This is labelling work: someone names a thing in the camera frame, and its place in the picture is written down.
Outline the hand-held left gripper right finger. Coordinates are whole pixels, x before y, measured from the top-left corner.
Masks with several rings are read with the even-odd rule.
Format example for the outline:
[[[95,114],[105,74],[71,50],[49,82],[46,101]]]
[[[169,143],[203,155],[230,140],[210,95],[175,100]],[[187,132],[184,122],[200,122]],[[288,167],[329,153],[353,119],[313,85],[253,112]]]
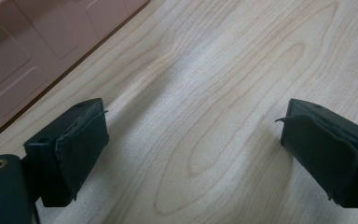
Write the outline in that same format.
[[[310,173],[328,198],[358,208],[358,125],[311,102],[289,101],[281,145]]]

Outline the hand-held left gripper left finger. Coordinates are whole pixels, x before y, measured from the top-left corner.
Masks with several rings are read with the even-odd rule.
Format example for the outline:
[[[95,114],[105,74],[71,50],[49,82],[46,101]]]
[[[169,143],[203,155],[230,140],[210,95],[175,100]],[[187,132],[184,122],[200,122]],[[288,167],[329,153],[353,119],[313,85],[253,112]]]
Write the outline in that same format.
[[[69,108],[24,143],[36,169],[39,197],[46,207],[65,207],[76,195],[109,141],[103,100]]]

